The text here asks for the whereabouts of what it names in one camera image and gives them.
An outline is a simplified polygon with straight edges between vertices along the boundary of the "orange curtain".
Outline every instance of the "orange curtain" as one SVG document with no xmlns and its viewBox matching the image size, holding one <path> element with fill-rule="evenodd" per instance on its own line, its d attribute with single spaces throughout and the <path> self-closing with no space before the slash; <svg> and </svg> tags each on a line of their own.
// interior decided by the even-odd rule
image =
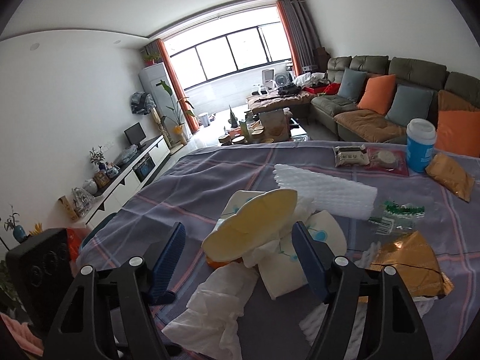
<svg viewBox="0 0 480 360">
<path fill-rule="evenodd" d="M 287 15 L 285 14 L 285 10 L 280 4 L 280 1 L 277 1 L 277 10 L 278 10 L 278 15 L 280 16 L 280 21 L 282 22 L 282 25 L 283 25 L 283 29 L 285 30 L 286 40 L 289 42 L 290 53 L 292 54 L 293 71 L 295 72 L 296 76 L 299 76 L 300 74 L 302 74 L 302 67 L 300 66 L 297 50 L 293 43 L 289 23 L 287 21 Z"/>
<path fill-rule="evenodd" d="M 162 62 L 165 64 L 166 72 L 169 74 L 170 81 L 173 85 L 173 91 L 177 95 L 178 103 L 180 104 L 180 108 L 185 115 L 185 120 L 188 124 L 188 127 L 190 128 L 191 133 L 194 134 L 200 129 L 200 125 L 198 124 L 196 117 L 186 114 L 186 111 L 191 109 L 191 107 L 185 102 L 185 98 L 187 96 L 182 86 L 180 85 L 177 73 L 175 73 L 175 69 L 173 68 L 172 61 L 170 59 L 169 53 L 167 52 L 167 49 L 165 48 L 163 40 L 157 39 L 155 42 L 157 43 L 158 49 L 160 50 Z"/>
</svg>

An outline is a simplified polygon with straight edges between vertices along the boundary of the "white wall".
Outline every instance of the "white wall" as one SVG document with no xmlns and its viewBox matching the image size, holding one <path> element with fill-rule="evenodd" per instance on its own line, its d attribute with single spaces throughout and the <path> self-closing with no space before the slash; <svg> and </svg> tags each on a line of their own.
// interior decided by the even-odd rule
<svg viewBox="0 0 480 360">
<path fill-rule="evenodd" d="M 185 93 L 195 107 L 196 115 L 203 112 L 213 114 L 229 109 L 229 105 L 233 108 L 246 104 L 247 96 L 251 96 L 251 93 L 258 88 L 254 85 L 262 83 L 262 71 L 273 69 L 277 74 L 285 72 L 285 66 L 285 63 L 279 63 L 236 73 L 199 85 Z"/>
<path fill-rule="evenodd" d="M 333 56 L 389 55 L 480 78 L 480 47 L 451 0 L 307 0 Z"/>
<path fill-rule="evenodd" d="M 112 40 L 123 39 L 119 45 Z M 9 204 L 28 232 L 68 225 L 57 199 L 81 186 L 94 170 L 88 151 L 113 146 L 113 161 L 127 146 L 123 131 L 141 122 L 159 135 L 150 116 L 133 115 L 130 95 L 142 90 L 138 51 L 128 39 L 92 31 L 52 31 L 0 42 L 0 216 Z M 31 51 L 32 44 L 40 47 Z M 11 231 L 0 236 L 17 245 Z M 3 254 L 0 247 L 0 258 Z"/>
</svg>

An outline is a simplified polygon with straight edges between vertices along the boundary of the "pink cloth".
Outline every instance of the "pink cloth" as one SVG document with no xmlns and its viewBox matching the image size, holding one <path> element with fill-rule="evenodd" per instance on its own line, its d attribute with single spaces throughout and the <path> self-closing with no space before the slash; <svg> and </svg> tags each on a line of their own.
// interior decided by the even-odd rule
<svg viewBox="0 0 480 360">
<path fill-rule="evenodd" d="M 0 313 L 0 315 L 10 334 L 20 348 L 34 355 L 43 356 L 42 340 L 32 334 L 26 322 L 19 323 L 8 315 L 2 313 Z"/>
</svg>

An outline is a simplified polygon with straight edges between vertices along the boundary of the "window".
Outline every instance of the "window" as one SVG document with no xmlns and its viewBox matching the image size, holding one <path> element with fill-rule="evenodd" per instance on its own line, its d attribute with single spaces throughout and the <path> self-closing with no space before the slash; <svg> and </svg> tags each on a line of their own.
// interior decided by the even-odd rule
<svg viewBox="0 0 480 360">
<path fill-rule="evenodd" d="M 238 13 L 165 41 L 184 89 L 291 58 L 276 7 Z"/>
</svg>

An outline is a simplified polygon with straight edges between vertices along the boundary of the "tile floor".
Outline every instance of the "tile floor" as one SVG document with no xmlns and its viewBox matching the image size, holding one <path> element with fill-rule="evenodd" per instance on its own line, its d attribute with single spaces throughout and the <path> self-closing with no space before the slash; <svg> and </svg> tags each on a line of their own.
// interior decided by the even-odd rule
<svg viewBox="0 0 480 360">
<path fill-rule="evenodd" d="M 238 119 L 245 118 L 245 112 L 248 111 L 248 105 L 240 105 L 239 107 L 232 108 L 233 113 Z M 200 130 L 189 140 L 188 144 L 174 153 L 170 159 L 166 162 L 162 170 L 158 173 L 155 180 L 157 180 L 162 174 L 174 166 L 177 161 L 186 156 L 187 154 L 209 146 L 218 145 L 218 137 L 224 135 L 224 127 L 230 127 L 228 120 L 230 119 L 230 110 L 217 112 L 215 120 L 211 122 L 208 127 L 200 127 Z M 318 123 L 306 124 L 305 121 L 300 122 L 303 129 L 308 133 L 311 140 L 337 140 L 335 134 L 328 128 Z"/>
</svg>

